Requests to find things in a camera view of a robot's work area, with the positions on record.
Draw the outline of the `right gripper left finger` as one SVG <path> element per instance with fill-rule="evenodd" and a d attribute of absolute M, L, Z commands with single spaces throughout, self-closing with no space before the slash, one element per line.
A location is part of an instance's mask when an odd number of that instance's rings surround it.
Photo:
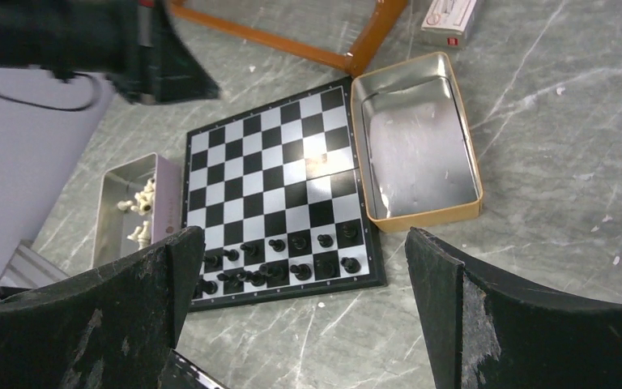
<path fill-rule="evenodd" d="M 204 251 L 188 227 L 0 301 L 0 388 L 161 388 Z"/>

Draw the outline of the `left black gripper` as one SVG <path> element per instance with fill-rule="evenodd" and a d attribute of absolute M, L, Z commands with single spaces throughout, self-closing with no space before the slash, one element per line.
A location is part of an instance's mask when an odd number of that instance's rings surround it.
<path fill-rule="evenodd" d="M 36 11 L 39 67 L 58 79 L 104 73 L 126 100 L 149 105 L 220 97 L 177 35 L 168 1 L 37 1 Z"/>

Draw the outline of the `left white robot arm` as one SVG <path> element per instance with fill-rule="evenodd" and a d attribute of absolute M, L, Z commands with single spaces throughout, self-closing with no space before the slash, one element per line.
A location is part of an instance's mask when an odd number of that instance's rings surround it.
<path fill-rule="evenodd" d="M 166 1 L 0 1 L 0 68 L 39 68 L 64 83 L 102 73 L 131 104 L 221 94 L 177 36 Z"/>

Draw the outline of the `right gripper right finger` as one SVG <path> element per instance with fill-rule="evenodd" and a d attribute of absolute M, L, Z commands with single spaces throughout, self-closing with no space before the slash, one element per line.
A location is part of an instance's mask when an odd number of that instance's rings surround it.
<path fill-rule="evenodd" d="M 552 289 L 431 233 L 405 242 L 438 388 L 622 388 L 622 304 Z"/>

